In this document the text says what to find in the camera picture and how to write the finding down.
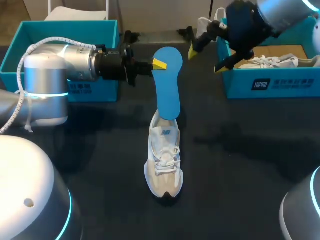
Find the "blue cardboard box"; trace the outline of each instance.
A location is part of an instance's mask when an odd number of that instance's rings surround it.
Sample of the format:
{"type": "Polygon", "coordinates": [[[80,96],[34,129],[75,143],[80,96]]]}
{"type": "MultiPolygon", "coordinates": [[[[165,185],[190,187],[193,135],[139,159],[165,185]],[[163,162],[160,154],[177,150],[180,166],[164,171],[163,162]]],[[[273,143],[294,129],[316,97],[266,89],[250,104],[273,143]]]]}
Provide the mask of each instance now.
{"type": "MultiPolygon", "coordinates": [[[[17,67],[28,47],[45,38],[64,37],[86,44],[105,44],[114,49],[120,41],[115,20],[102,21],[24,21],[20,24],[0,67],[0,78],[10,92],[18,90],[17,67]]],[[[21,73],[24,84],[24,73],[21,73]]],[[[70,102],[115,102],[118,81],[68,81],[70,102]]]]}
{"type": "MultiPolygon", "coordinates": [[[[261,46],[301,45],[306,56],[317,55],[313,46],[316,19],[308,17],[279,38],[270,37],[261,46]]],[[[217,41],[219,60],[232,55],[223,39],[217,41]]],[[[233,69],[222,73],[228,99],[320,97],[320,67],[233,69]]]]}

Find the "black work surface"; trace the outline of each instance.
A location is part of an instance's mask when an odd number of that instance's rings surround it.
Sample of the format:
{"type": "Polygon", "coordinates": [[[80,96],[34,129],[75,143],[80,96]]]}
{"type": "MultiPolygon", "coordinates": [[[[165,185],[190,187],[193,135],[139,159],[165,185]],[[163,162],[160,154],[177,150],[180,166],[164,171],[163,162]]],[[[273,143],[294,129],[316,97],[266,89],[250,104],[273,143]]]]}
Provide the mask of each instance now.
{"type": "MultiPolygon", "coordinates": [[[[320,99],[227,100],[214,75],[215,45],[179,75],[184,184],[171,207],[152,197],[144,176],[152,78],[120,85],[117,103],[73,103],[67,124],[11,129],[52,159],[80,205],[86,239],[283,240],[281,201],[320,165],[320,99]]],[[[138,59],[161,45],[136,45],[138,59]]]]}

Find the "shoe insole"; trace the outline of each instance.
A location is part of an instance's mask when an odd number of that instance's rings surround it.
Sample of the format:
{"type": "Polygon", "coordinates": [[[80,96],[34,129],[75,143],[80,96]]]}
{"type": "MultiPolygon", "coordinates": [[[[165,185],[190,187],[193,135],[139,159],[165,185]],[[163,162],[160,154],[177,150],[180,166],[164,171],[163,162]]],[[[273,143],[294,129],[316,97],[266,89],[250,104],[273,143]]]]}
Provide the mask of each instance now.
{"type": "Polygon", "coordinates": [[[174,120],[180,114],[178,75],[183,59],[174,47],[159,49],[154,58],[166,63],[167,66],[166,70],[152,70],[159,115],[165,120],[174,120]]]}

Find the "white cable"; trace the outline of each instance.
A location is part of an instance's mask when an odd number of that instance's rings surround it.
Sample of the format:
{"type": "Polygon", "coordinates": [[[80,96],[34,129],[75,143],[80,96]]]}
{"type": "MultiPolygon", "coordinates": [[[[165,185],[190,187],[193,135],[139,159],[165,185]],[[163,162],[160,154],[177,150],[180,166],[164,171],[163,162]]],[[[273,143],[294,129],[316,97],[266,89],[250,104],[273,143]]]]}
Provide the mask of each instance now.
{"type": "Polygon", "coordinates": [[[65,42],[67,44],[75,45],[75,46],[78,46],[78,47],[89,48],[89,49],[97,49],[97,47],[95,45],[85,44],[85,43],[82,43],[82,42],[73,41],[71,39],[64,38],[64,37],[58,37],[58,36],[56,36],[56,37],[48,37],[46,39],[43,39],[43,40],[37,42],[36,44],[33,44],[33,45],[29,46],[29,48],[27,49],[26,53],[22,56],[22,58],[21,58],[21,60],[19,62],[18,68],[16,70],[16,80],[17,80],[17,83],[18,83],[19,91],[20,91],[20,97],[19,97],[19,100],[18,100],[18,104],[17,104],[12,116],[8,120],[8,122],[0,129],[0,135],[4,134],[5,131],[7,131],[10,128],[12,123],[16,120],[16,118],[17,118],[17,116],[18,116],[18,114],[19,114],[19,112],[21,110],[21,107],[22,107],[22,105],[24,103],[26,92],[25,92],[25,90],[24,90],[24,88],[22,86],[21,70],[22,70],[22,67],[24,65],[26,57],[29,56],[32,52],[34,52],[41,45],[49,43],[49,42],[65,42]]]}

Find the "shoe tongue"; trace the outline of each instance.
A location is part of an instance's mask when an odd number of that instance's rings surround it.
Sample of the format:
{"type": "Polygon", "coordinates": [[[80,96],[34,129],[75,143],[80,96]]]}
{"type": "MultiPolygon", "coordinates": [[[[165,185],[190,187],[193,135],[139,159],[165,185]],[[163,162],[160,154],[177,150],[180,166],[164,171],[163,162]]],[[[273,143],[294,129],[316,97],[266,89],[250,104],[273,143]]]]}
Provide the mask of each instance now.
{"type": "Polygon", "coordinates": [[[177,145],[178,130],[174,126],[158,126],[151,130],[151,144],[156,154],[173,150],[177,145]]]}

